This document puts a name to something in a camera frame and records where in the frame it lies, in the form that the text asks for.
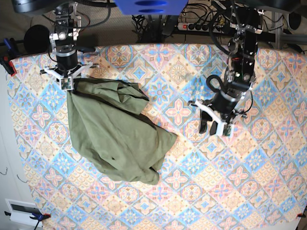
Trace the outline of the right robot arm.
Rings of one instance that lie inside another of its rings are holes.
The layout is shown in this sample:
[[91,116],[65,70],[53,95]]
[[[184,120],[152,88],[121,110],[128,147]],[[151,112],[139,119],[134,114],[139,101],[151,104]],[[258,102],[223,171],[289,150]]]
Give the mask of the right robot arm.
[[93,62],[78,61],[78,52],[94,52],[94,48],[77,45],[77,38],[82,26],[82,17],[77,12],[78,3],[64,3],[55,9],[55,31],[49,35],[51,49],[49,54],[55,54],[55,67],[44,67],[40,74],[53,76],[60,89],[71,91],[74,80],[81,73],[98,65]]

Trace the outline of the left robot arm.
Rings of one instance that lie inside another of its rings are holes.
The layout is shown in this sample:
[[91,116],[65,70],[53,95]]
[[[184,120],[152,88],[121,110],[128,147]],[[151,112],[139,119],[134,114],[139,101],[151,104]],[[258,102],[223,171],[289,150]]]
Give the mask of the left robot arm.
[[[235,30],[228,48],[221,46],[213,34],[215,21],[225,13],[230,14],[230,27]],[[231,137],[235,122],[247,117],[248,110],[237,110],[236,105],[252,91],[256,79],[255,54],[258,50],[257,36],[263,30],[262,15],[254,8],[237,6],[231,1],[229,10],[219,10],[213,16],[209,24],[210,37],[228,59],[223,78],[212,74],[206,79],[206,85],[214,92],[214,97],[188,102],[200,109],[199,133],[209,131],[211,136]]]

